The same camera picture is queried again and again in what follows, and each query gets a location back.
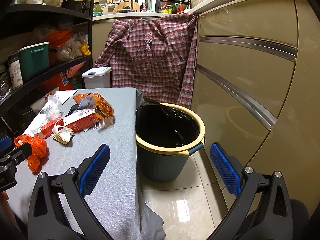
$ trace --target red plastic bag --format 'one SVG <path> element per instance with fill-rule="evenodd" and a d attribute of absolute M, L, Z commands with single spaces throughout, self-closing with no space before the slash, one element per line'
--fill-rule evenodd
<path fill-rule="evenodd" d="M 44 158 L 47 155 L 47 143 L 45 140 L 35 135 L 31 137 L 28 134 L 23 134 L 14 139 L 14 144 L 20 146 L 18 141 L 22 143 L 29 143 L 32 147 L 32 153 L 28 157 L 28 167 L 32 172 L 37 172 L 40 166 L 40 158 Z"/>

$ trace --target cardboard box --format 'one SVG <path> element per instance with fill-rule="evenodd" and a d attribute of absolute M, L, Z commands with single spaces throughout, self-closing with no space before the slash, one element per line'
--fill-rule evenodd
<path fill-rule="evenodd" d="M 95 124 L 99 121 L 94 116 L 95 107 L 86 108 L 64 118 L 64 126 L 71 128 L 74 132 L 79 132 L 83 128 Z"/>
<path fill-rule="evenodd" d="M 52 128 L 54 127 L 55 123 L 57 122 L 57 125 L 63 125 L 63 119 L 61 116 L 58 118 L 48 122 L 44 126 L 40 127 L 40 132 L 35 133 L 35 135 L 40 136 L 42 139 L 47 139 L 51 136 Z"/>

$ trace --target bottle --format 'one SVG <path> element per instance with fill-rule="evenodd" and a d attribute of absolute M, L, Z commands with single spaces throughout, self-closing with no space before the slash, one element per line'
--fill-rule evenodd
<path fill-rule="evenodd" d="M 9 73 L 13 90 L 23 86 L 19 55 L 13 54 L 8 58 L 9 61 Z"/>
<path fill-rule="evenodd" d="M 163 13 L 168 13 L 168 11 L 167 11 L 167 2 L 164 2 L 164 5 L 162 7 L 162 12 Z"/>
<path fill-rule="evenodd" d="M 148 12 L 146 4 L 146 2 L 143 3 L 141 12 Z"/>
<path fill-rule="evenodd" d="M 183 13 L 182 1 L 179 2 L 178 11 L 179 11 L 180 13 Z"/>

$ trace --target snack bag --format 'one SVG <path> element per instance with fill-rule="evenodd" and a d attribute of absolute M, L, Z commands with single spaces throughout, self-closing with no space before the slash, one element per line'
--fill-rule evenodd
<path fill-rule="evenodd" d="M 95 128 L 113 125 L 113 107 L 99 93 L 77 94 L 73 96 L 73 99 L 77 104 L 80 105 L 82 99 L 86 97 L 90 98 L 90 102 L 94 102 L 94 106 L 96 108 L 94 111 L 94 118 L 97 119 Z"/>

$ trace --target blue gripper pad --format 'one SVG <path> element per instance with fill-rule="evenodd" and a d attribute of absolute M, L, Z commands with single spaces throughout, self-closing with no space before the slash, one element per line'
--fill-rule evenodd
<path fill-rule="evenodd" d="M 104 145 L 80 179 L 79 193 L 81 197 L 84 198 L 92 193 L 109 160 L 110 148 L 108 145 Z"/>
<path fill-rule="evenodd" d="M 214 166 L 216 166 L 228 192 L 238 198 L 241 194 L 240 177 L 225 157 L 223 151 L 215 143 L 210 147 L 210 158 Z"/>

